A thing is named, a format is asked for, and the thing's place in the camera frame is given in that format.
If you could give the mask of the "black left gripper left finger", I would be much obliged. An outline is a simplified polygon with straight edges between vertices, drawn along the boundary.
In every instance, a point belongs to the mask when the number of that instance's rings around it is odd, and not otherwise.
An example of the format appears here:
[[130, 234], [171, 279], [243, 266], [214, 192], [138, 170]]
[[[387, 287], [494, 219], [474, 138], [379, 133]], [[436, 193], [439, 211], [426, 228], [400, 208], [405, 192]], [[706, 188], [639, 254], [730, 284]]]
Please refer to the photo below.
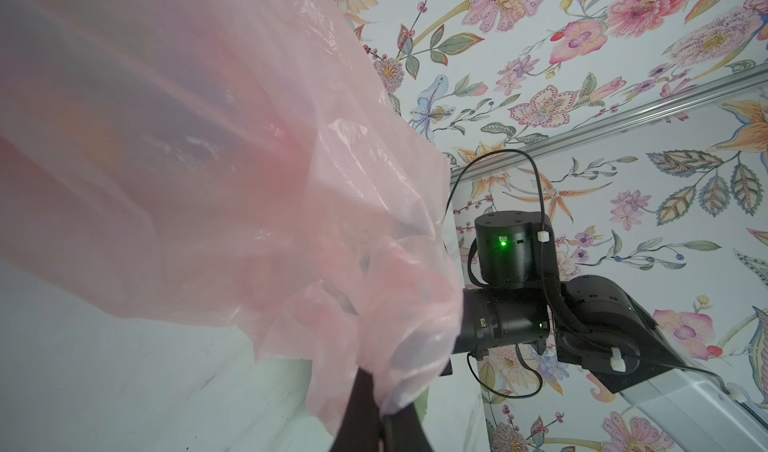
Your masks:
[[359, 369], [341, 426], [331, 452], [378, 452], [383, 450], [379, 409], [374, 400], [370, 373]]

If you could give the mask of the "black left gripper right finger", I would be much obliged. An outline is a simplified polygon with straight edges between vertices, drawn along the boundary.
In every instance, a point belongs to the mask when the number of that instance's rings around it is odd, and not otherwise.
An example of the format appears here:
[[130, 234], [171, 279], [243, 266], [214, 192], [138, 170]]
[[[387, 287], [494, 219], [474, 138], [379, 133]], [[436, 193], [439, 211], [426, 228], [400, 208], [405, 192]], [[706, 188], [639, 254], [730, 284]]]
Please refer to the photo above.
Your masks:
[[385, 452], [432, 452], [414, 404], [381, 418], [381, 442]]

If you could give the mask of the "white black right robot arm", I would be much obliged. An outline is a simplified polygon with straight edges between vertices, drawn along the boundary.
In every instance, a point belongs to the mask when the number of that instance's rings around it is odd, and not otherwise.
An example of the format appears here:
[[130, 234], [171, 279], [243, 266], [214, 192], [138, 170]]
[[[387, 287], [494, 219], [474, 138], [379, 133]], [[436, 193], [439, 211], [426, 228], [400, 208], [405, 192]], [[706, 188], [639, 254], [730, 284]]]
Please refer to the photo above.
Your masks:
[[592, 374], [639, 411], [605, 423], [612, 451], [763, 451], [767, 414], [717, 374], [690, 365], [660, 323], [615, 282], [562, 280], [553, 229], [541, 213], [490, 212], [475, 221], [455, 349], [481, 359], [510, 347], [543, 352]]

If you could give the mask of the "pink plastic bag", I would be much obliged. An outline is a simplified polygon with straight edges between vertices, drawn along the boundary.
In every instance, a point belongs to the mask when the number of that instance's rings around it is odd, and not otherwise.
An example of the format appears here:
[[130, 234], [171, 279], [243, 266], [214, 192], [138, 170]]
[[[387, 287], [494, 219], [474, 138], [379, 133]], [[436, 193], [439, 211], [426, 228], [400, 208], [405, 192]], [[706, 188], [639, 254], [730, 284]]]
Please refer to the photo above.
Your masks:
[[310, 361], [330, 432], [449, 362], [449, 179], [332, 0], [1, 0], [2, 259]]

